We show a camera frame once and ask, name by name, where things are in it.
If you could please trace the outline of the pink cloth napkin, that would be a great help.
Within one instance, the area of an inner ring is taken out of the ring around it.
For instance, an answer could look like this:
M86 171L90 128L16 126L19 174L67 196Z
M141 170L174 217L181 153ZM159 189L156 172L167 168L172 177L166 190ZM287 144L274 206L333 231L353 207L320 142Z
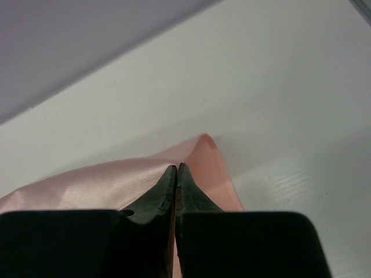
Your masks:
M1 198L1 215L12 211L122 210L149 191L169 166L186 164L196 185L222 210L242 208L215 142L201 135L146 158L105 162L71 170L14 190ZM173 220L173 274L183 277Z

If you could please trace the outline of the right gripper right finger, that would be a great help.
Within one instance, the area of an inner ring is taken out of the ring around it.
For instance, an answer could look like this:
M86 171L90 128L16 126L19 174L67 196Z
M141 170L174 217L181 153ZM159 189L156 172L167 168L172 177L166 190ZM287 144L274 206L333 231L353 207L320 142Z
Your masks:
M175 239L183 277L329 277L317 231L292 211L226 212L181 164Z

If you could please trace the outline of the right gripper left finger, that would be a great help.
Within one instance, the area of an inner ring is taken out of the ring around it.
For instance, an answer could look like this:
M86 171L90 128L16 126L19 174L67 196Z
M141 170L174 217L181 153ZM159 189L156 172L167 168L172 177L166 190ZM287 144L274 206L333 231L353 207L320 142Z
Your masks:
M177 169L122 210L1 215L2 277L171 277Z

